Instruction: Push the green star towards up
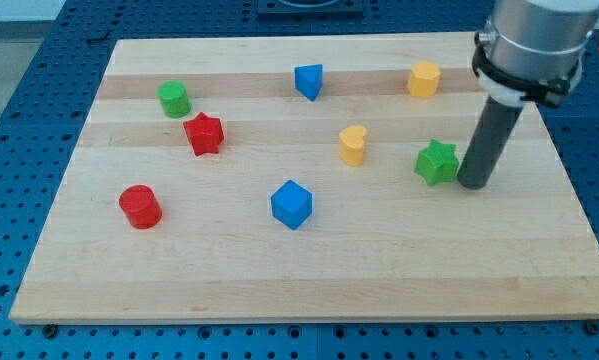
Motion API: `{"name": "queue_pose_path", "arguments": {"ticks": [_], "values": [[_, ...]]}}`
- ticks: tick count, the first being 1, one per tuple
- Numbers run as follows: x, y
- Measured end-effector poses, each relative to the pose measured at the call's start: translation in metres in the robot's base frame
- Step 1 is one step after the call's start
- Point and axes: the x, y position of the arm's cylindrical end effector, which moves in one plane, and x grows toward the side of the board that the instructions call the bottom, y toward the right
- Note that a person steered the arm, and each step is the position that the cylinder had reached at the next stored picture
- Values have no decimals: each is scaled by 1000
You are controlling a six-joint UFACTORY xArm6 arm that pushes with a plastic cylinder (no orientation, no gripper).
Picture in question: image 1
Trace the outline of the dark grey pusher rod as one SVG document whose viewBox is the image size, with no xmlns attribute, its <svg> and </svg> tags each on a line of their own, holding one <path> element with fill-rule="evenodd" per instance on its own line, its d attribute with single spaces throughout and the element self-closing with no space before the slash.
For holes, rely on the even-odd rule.
<svg viewBox="0 0 599 360">
<path fill-rule="evenodd" d="M 457 173 L 465 188 L 485 187 L 514 129 L 522 107 L 510 107 L 488 97 Z"/>
</svg>

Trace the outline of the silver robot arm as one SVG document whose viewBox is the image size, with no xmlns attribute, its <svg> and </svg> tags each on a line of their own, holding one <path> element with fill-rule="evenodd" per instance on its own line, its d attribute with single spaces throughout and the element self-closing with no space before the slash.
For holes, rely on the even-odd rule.
<svg viewBox="0 0 599 360">
<path fill-rule="evenodd" d="M 497 0 L 474 35 L 472 70 L 488 98 L 457 173 L 485 187 L 524 106 L 557 108 L 579 84 L 599 0 Z"/>
</svg>

